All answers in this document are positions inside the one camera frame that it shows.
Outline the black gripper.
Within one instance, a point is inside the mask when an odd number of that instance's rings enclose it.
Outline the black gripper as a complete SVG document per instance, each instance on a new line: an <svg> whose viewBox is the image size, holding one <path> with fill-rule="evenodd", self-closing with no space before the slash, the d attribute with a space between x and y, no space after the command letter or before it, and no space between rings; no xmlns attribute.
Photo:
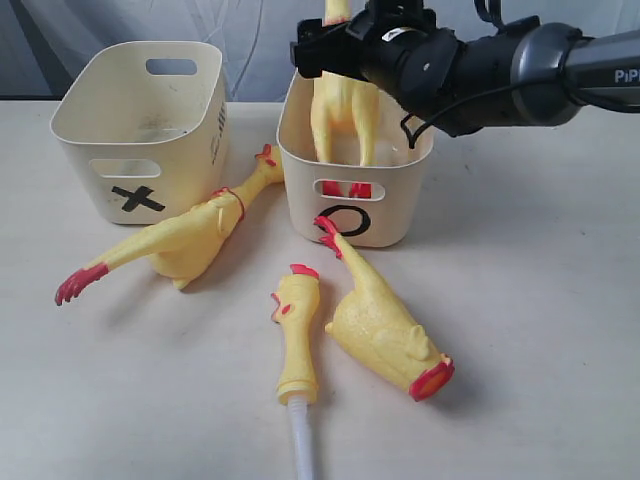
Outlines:
<svg viewBox="0 0 640 480"><path fill-rule="evenodd" d="M306 79L330 72L363 80L366 52L383 34L400 27L430 32L435 29L435 12L421 1L368 1L346 20L301 20L297 39L290 43L291 63Z"/></svg>

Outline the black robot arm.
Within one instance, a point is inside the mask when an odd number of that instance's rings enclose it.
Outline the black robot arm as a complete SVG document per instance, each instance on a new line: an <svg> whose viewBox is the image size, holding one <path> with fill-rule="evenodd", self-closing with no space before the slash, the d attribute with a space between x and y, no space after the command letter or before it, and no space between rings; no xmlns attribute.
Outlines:
<svg viewBox="0 0 640 480"><path fill-rule="evenodd" d="M486 127L558 126L585 106L639 110L639 34L595 38L530 16L510 23L479 1L495 33L459 40L419 1L370 1L334 26L306 19L290 47L301 76L325 72L375 84L408 117L452 136Z"/></svg>

